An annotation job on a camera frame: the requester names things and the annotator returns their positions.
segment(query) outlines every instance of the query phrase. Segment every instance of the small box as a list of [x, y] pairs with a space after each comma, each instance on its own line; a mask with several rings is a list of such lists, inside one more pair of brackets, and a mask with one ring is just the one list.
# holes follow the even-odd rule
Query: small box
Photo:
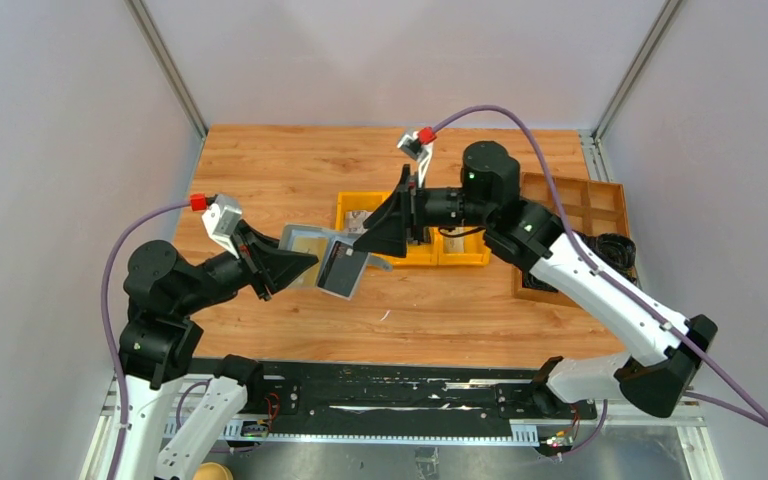
[[[472, 227], [464, 227], [462, 230], [470, 230]], [[463, 252], [448, 251], [448, 238], [444, 237], [439, 230], [434, 229], [434, 235], [437, 237], [437, 243], [440, 248], [437, 249], [437, 265], [462, 265], [483, 267], [490, 263], [490, 248], [484, 244], [484, 231], [473, 233], [458, 239], [463, 241]]]
[[[335, 230], [342, 232], [346, 227], [346, 213], [364, 210], [368, 212], [378, 208], [390, 192], [340, 192], [337, 194], [337, 222]], [[395, 267], [432, 267], [437, 265], [439, 234], [432, 232], [431, 243], [427, 245], [408, 245], [405, 258], [379, 255]]]

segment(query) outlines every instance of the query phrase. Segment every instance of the white wall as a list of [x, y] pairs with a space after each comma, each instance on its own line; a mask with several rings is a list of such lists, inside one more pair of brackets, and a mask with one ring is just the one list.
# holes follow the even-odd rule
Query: white wall
[[[715, 358], [768, 407], [768, 2], [686, 2], [606, 146], [648, 290], [715, 320]], [[725, 478], [768, 477], [768, 431], [706, 415]]]
[[198, 147], [124, 2], [0, 1], [0, 478], [77, 477], [112, 375], [102, 265]]
[[663, 2], [147, 3], [208, 123], [590, 128]]

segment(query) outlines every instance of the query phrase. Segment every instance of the black cable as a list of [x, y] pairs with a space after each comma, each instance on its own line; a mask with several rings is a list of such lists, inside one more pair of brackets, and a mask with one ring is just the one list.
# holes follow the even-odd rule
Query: black cable
[[443, 235], [446, 238], [461, 238], [461, 237], [466, 237], [467, 235], [472, 235], [474, 233], [483, 232], [484, 227], [475, 227], [472, 230], [467, 230], [461, 233], [446, 233], [447, 230], [443, 230], [442, 228], [440, 228], [439, 231], [440, 231], [440, 235]]

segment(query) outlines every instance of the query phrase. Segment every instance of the plastic packaging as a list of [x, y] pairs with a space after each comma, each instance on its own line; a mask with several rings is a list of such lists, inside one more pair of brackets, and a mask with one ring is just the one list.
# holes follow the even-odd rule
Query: plastic packaging
[[316, 287], [348, 300], [357, 291], [367, 265], [391, 271], [392, 265], [381, 257], [357, 252], [352, 248], [359, 236], [311, 225], [286, 225], [278, 247], [312, 253], [319, 258], [316, 267], [297, 278], [289, 288]]

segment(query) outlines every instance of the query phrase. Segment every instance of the wooden table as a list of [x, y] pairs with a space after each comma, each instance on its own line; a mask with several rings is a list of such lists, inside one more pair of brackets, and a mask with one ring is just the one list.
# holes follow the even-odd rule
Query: wooden table
[[[334, 227], [337, 192], [390, 191], [400, 167], [400, 128], [213, 126], [193, 192], [227, 193], [257, 230], [280, 237], [286, 223]], [[574, 131], [536, 132], [552, 172], [587, 178]], [[461, 153], [496, 140], [523, 171], [540, 171], [521, 132], [450, 129], [435, 142], [428, 186], [458, 185]], [[220, 252], [193, 213], [175, 245], [192, 263]], [[511, 267], [369, 269], [351, 301], [317, 290], [286, 290], [271, 301], [251, 291], [197, 314], [197, 354], [433, 365], [537, 367], [548, 357], [587, 358], [622, 350], [576, 308], [511, 297]]]

